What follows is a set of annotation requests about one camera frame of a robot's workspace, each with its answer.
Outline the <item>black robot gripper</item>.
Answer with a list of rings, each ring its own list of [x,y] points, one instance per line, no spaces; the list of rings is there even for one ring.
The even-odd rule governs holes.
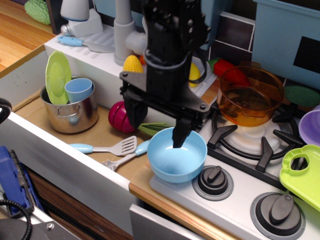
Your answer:
[[[129,123],[137,129],[152,108],[176,120],[172,131],[173,148],[181,148],[191,129],[204,125],[209,106],[189,87],[193,52],[170,53],[165,59],[145,53],[146,72],[122,71],[121,94]]]

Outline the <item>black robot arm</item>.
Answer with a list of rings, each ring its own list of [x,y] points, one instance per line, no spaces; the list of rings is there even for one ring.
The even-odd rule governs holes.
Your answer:
[[[180,148],[209,111],[190,90],[189,75],[193,53],[206,43],[210,28],[199,0],[142,0],[140,5],[147,26],[146,72],[121,72],[120,92],[135,128],[150,108],[174,118],[173,147]]]

